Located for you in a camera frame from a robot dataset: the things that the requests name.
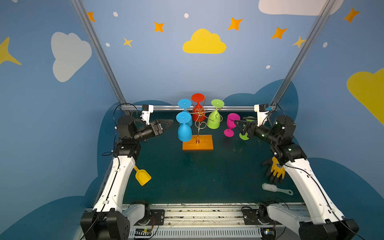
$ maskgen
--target white brush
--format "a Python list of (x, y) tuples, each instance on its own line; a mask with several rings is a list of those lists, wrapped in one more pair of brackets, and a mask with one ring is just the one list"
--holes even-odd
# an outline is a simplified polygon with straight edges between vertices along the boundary
[(293, 195), (293, 192), (291, 190), (280, 189), (276, 185), (273, 185), (273, 184), (263, 183), (262, 188), (264, 190), (271, 191), (271, 192), (283, 192), (283, 193), (286, 193), (286, 194), (291, 195), (291, 196)]

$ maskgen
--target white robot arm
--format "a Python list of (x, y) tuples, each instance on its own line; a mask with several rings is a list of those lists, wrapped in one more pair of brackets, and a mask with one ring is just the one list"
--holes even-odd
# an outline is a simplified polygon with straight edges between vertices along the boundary
[[(134, 119), (132, 115), (118, 119), (116, 129), (120, 136), (111, 153), (114, 156), (111, 171), (93, 211), (85, 212), (81, 218), (80, 225), (84, 232), (82, 239), (128, 239), (129, 229), (136, 222), (146, 224), (149, 220), (148, 204), (131, 204), (123, 211), (122, 201), (129, 176), (140, 153), (140, 142), (163, 134), (173, 124), (171, 119), (149, 122), (150, 112), (153, 112), (153, 106), (152, 111), (143, 106), (142, 119)], [(145, 125), (137, 128), (135, 122)]]
[(283, 166), (292, 178), (310, 214), (310, 218), (304, 217), (289, 210), (287, 206), (269, 201), (261, 203), (258, 210), (259, 221), (278, 221), (302, 240), (352, 239), (359, 227), (353, 219), (346, 219), (334, 205), (314, 175), (307, 156), (301, 147), (292, 141), (296, 128), (293, 119), (286, 115), (278, 116), (272, 127), (268, 128), (264, 122), (270, 108), (267, 108), (267, 104), (256, 106), (257, 121), (246, 121), (251, 118), (244, 118), (235, 121), (235, 124), (242, 135), (248, 133), (248, 137), (257, 136), (270, 144), (278, 164)]

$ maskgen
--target yellow toy shovel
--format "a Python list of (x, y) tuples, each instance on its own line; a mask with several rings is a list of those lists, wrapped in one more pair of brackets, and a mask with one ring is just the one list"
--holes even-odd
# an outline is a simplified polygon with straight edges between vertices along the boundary
[(136, 179), (140, 183), (140, 185), (144, 186), (149, 180), (151, 180), (151, 176), (144, 169), (138, 169), (135, 165), (134, 169), (136, 170)]

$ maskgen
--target white cloud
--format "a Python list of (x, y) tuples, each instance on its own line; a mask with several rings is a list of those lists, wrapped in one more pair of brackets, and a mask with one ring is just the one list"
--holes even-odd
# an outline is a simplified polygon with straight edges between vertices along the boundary
[[(336, 0), (331, 9), (335, 13), (344, 0)], [(326, 0), (260, 0), (259, 10), (266, 14), (319, 15)]]
[(51, 47), (56, 59), (53, 63), (53, 74), (62, 83), (69, 80), (92, 55), (91, 45), (74, 33), (54, 33)]

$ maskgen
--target ventilation grille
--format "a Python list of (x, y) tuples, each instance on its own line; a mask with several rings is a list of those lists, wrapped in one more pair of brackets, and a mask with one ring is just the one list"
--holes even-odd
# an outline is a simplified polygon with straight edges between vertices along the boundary
[[(140, 236), (140, 233), (135, 233), (135, 228), (129, 232), (129, 238), (135, 237), (136, 239), (146, 238), (147, 236)], [(260, 228), (159, 228), (153, 238), (250, 238), (262, 237)]]

